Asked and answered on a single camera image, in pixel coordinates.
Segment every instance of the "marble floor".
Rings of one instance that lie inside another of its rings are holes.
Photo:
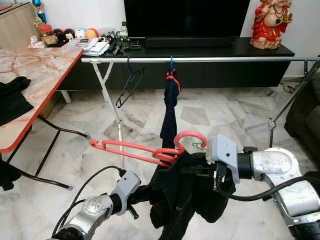
[[[113,99],[119,95],[113,91]],[[165,113],[163,90],[140,90],[119,110],[123,122],[132,127],[124,129],[124,140],[151,147],[161,147],[159,137]],[[222,133],[236,142],[238,151],[243,146],[267,148],[268,128],[265,123],[290,97],[282,87],[184,89],[175,108],[178,132],[198,131],[208,137]],[[117,139],[117,125],[108,103],[100,91],[75,91],[72,103],[62,100],[54,108],[49,120],[63,128],[88,132],[93,139]],[[298,158],[302,173],[316,170],[308,152],[297,139],[284,129],[286,113],[279,119],[274,134],[274,145],[292,151]],[[12,164],[34,173],[44,156],[55,131],[39,120],[33,125]],[[184,138],[183,144],[190,153],[199,150],[192,146],[196,139]],[[45,240],[52,234],[62,213],[72,202],[81,185],[96,171],[116,165],[134,172],[147,184],[156,166],[151,163],[103,152],[89,145],[81,136],[62,132],[40,177],[73,186],[73,190],[35,182],[25,177],[17,180],[15,188],[0,190],[0,239]],[[118,175],[107,170],[96,177],[83,191],[80,199],[110,193]],[[242,180],[237,185],[238,195],[253,195],[268,189],[263,182]],[[137,220],[127,212],[112,216],[96,231],[94,240],[156,240],[162,228],[154,229],[148,202],[135,206],[140,215]],[[195,214],[189,223],[184,240],[291,240],[291,234],[276,206],[267,202],[237,202],[230,200],[223,216],[214,224],[207,223]]]

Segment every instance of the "soundbar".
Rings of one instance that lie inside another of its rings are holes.
[[[147,48],[207,48],[229,47],[232,37],[147,37]]]

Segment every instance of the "black wire hanger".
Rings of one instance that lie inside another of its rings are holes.
[[[129,59],[130,57],[128,56],[126,62],[128,64],[128,68],[130,70],[130,75],[129,75],[129,78],[128,80],[126,81],[125,85],[124,85],[124,90],[123,92],[120,94],[119,98],[117,99],[115,105],[116,107],[119,109],[121,108],[125,102],[128,100],[128,98],[134,93],[134,91],[136,90],[136,88],[138,87],[138,85],[141,83],[142,79],[145,77],[146,75],[146,67],[141,67],[139,68],[138,70],[135,70],[133,71],[133,69],[131,68],[130,66],[130,63],[129,63]],[[138,74],[142,74],[140,79],[136,82],[135,86],[132,88],[131,92],[128,94],[128,96],[122,101],[122,97],[126,94],[126,92],[128,91],[128,86],[131,85],[131,83],[136,79],[137,75]]]

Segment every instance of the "clothes drying rack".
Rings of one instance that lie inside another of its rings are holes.
[[[119,118],[115,104],[112,102],[109,92],[106,88],[106,82],[110,76],[111,70],[115,63],[127,63],[127,57],[108,57],[108,58],[82,58],[83,63],[91,63],[93,65],[94,71],[98,77],[98,80],[102,87],[102,94],[104,100],[109,103],[110,108],[113,111],[114,118],[118,124],[118,136],[119,141],[123,141],[123,128],[127,128],[132,131],[133,129],[122,123]],[[304,77],[300,85],[293,92],[291,97],[283,105],[281,110],[277,112],[273,117],[269,117],[266,124],[269,128],[268,133],[268,146],[273,147],[274,130],[277,127],[277,120],[281,117],[284,111],[290,106],[290,104],[295,100],[298,94],[305,88],[305,86],[311,81],[313,75],[320,68],[320,55],[318,57],[131,57],[129,59],[130,63],[225,63],[225,62],[303,62],[304,63]],[[308,68],[308,63],[313,62],[312,67]],[[108,69],[104,77],[102,77],[101,72],[98,68],[98,64],[109,63]],[[257,128],[263,126],[265,123],[257,124],[251,126],[250,128]]]

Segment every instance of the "red table edge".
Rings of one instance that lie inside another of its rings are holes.
[[[19,136],[16,138],[16,140],[13,142],[13,144],[7,148],[3,148],[0,149],[0,153],[7,153],[10,152],[12,150],[14,150],[16,148],[16,146],[20,143],[21,139],[24,137],[24,135],[26,134],[26,132],[28,131],[28,129],[30,128],[30,126],[32,125],[32,123],[35,121],[36,117],[39,115],[39,113],[41,112],[41,110],[45,107],[45,105],[47,104],[47,102],[50,100],[50,98],[52,97],[52,95],[55,93],[55,91],[57,90],[57,88],[59,87],[59,85],[61,84],[61,82],[65,79],[65,77],[67,76],[67,74],[70,72],[70,70],[74,67],[74,65],[76,64],[76,62],[78,61],[78,59],[82,56],[82,53],[84,52],[84,50],[82,49],[82,51],[78,54],[78,56],[74,59],[73,63],[71,63],[71,65],[69,66],[69,68],[65,71],[65,73],[62,75],[62,77],[60,78],[60,80],[56,83],[56,85],[53,87],[53,89],[51,90],[51,92],[48,94],[48,96],[44,99],[44,101],[42,102],[42,104],[39,106],[38,110],[34,113],[34,115],[32,116],[32,118],[28,121],[28,123],[26,124],[26,126],[24,127],[24,129],[21,131],[21,133],[19,134]]]

